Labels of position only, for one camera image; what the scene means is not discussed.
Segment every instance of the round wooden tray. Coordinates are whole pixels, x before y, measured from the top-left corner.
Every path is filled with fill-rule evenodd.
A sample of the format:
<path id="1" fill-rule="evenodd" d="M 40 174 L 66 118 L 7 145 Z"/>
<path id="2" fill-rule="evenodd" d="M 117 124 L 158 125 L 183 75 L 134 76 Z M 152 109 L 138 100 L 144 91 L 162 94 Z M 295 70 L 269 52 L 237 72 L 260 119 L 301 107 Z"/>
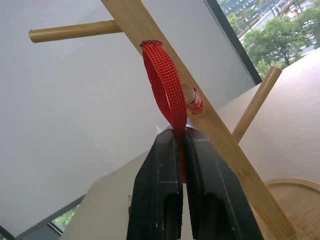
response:
<path id="1" fill-rule="evenodd" d="M 279 178 L 265 183 L 296 235 L 290 240 L 320 240 L 320 184 L 301 178 Z M 265 240 L 276 239 L 254 212 Z"/>

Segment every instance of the wooden dowel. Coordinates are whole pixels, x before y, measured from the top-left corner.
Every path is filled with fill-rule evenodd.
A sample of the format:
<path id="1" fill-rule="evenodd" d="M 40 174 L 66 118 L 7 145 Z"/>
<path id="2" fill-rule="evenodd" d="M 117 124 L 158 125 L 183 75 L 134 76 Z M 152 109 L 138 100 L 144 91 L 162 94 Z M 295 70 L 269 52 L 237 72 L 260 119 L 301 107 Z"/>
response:
<path id="1" fill-rule="evenodd" d="M 250 124 L 252 123 L 253 119 L 255 118 L 256 114 L 261 108 L 262 104 L 266 100 L 268 94 L 270 93 L 271 89 L 278 80 L 281 72 L 281 69 L 273 66 L 269 69 L 267 75 L 264 78 L 264 81 L 260 84 L 258 90 L 256 91 L 248 107 L 246 108 L 240 121 L 233 130 L 232 136 L 234 137 L 237 143 L 240 142 L 240 140 L 246 133 L 247 129 L 249 128 Z"/>
<path id="2" fill-rule="evenodd" d="M 142 2 L 139 0 L 101 1 L 140 54 L 142 50 L 139 45 L 142 41 L 162 42 L 177 69 L 181 83 L 196 88 L 202 98 L 205 114 L 200 117 L 192 113 L 188 114 L 193 126 L 208 136 L 215 149 L 237 174 L 249 202 L 275 237 L 287 239 L 295 234 L 295 228 Z"/>
<path id="3" fill-rule="evenodd" d="M 110 20 L 37 30 L 31 29 L 29 38 L 33 43 L 42 43 L 115 33 L 122 33 L 122 30 L 115 20 Z"/>

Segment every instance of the white wall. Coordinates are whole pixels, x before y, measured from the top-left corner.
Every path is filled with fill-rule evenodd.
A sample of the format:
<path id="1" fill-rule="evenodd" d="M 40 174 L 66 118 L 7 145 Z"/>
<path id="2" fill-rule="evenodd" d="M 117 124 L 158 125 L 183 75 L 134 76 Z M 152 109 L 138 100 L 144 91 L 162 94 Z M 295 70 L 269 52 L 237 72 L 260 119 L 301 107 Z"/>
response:
<path id="1" fill-rule="evenodd" d="M 240 146 L 264 181 L 304 178 L 320 183 L 320 48 L 286 68 Z M 232 131 L 258 86 L 219 109 Z M 126 239 L 128 195 L 147 154 L 102 177 L 89 190 L 61 240 Z M 186 188 L 182 240 L 191 240 Z"/>
<path id="2" fill-rule="evenodd" d="M 253 86 L 202 0 L 145 0 L 212 104 Z M 110 20 L 99 0 L 3 0 L 0 225 L 14 236 L 147 151 L 165 128 L 123 33 L 32 43 L 28 31 Z"/>

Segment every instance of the bamboo rod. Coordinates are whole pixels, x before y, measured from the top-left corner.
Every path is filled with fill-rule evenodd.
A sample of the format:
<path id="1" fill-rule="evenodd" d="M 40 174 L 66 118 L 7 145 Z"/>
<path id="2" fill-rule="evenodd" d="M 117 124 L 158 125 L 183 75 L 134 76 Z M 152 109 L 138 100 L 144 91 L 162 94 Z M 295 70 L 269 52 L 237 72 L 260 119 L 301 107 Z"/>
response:
<path id="1" fill-rule="evenodd" d="M 234 137 L 237 143 L 240 142 L 240 140 L 246 133 L 247 129 L 249 128 L 253 119 L 257 115 L 262 104 L 264 103 L 267 96 L 269 95 L 271 89 L 273 88 L 276 81 L 278 80 L 281 72 L 282 72 L 281 69 L 273 66 L 269 69 L 267 75 L 264 78 L 264 81 L 260 84 L 254 97 L 252 98 L 251 102 L 246 108 L 243 116 L 241 117 L 240 121 L 238 122 L 235 129 L 233 130 L 232 136 Z"/>
<path id="2" fill-rule="evenodd" d="M 37 30 L 31 29 L 29 38 L 33 43 L 42 43 L 115 33 L 122 33 L 122 30 L 115 20 L 109 20 Z"/>
<path id="3" fill-rule="evenodd" d="M 193 126 L 205 133 L 223 159 L 237 174 L 251 205 L 278 239 L 295 234 L 293 225 L 268 191 L 232 134 L 227 129 L 197 82 L 139 0 L 101 0 L 120 28 L 142 54 L 139 47 L 144 40 L 159 40 L 171 57 L 182 84 L 196 88 L 202 98 L 205 114 L 188 114 Z"/>

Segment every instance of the glass window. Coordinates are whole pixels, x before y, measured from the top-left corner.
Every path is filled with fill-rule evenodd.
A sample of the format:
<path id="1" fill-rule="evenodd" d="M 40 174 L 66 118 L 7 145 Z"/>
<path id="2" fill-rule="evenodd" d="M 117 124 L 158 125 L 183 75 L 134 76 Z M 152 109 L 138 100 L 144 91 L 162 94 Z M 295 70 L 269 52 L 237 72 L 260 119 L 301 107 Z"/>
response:
<path id="1" fill-rule="evenodd" d="M 55 220 L 53 220 L 52 222 L 58 227 L 60 228 L 60 230 L 65 231 L 68 224 L 70 223 L 71 219 L 73 218 L 73 216 L 75 215 L 76 211 L 78 210 L 78 206 L 72 208 L 71 210 L 65 212 L 64 214 L 62 214 L 61 216 L 58 216 Z"/>
<path id="2" fill-rule="evenodd" d="M 241 55 L 244 48 L 262 79 L 271 66 L 285 69 L 320 47 L 320 0 L 205 1 L 235 50 Z"/>

